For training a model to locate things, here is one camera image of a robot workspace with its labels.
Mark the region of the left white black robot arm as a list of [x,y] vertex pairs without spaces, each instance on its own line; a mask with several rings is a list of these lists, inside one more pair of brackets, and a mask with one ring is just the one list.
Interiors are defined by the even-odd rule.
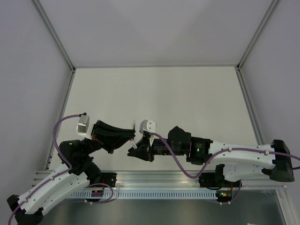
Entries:
[[15,219],[19,225],[38,225],[54,206],[75,191],[96,186],[111,188],[90,154],[101,149],[112,154],[134,139],[135,130],[113,127],[100,120],[89,129],[89,117],[80,114],[79,118],[76,129],[83,139],[60,144],[53,139],[60,165],[28,192],[7,199],[12,211],[8,224]]

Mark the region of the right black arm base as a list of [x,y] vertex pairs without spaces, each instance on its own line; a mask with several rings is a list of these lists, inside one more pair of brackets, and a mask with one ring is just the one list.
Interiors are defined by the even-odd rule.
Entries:
[[221,175],[215,175],[214,172],[204,172],[198,179],[201,188],[211,190],[220,190],[222,188],[238,188],[239,181],[227,181]]

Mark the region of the white red-tipped marker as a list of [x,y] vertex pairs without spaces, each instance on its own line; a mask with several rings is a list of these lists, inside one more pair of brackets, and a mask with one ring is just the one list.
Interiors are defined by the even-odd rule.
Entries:
[[132,138],[132,139],[130,139],[130,142],[132,143],[132,145],[133,145],[133,148],[134,149],[137,149],[137,145],[136,145],[136,143],[135,143],[135,141],[134,141],[134,139]]

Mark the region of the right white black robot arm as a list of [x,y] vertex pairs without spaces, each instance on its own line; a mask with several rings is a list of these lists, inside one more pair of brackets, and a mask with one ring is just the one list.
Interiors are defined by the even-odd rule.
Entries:
[[190,179],[200,178],[209,164],[215,164],[213,179],[219,186],[258,175],[277,182],[295,180],[293,156],[282,140],[267,145],[232,145],[193,137],[174,127],[166,139],[157,133],[143,131],[141,140],[127,155],[147,162],[153,162],[156,155],[170,155]]

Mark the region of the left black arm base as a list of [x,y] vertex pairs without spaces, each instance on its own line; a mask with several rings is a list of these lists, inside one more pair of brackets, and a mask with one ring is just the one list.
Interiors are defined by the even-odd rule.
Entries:
[[89,187],[105,187],[101,183],[107,184],[110,187],[114,188],[117,181],[117,173],[115,172],[103,172],[101,175],[96,175],[90,180]]

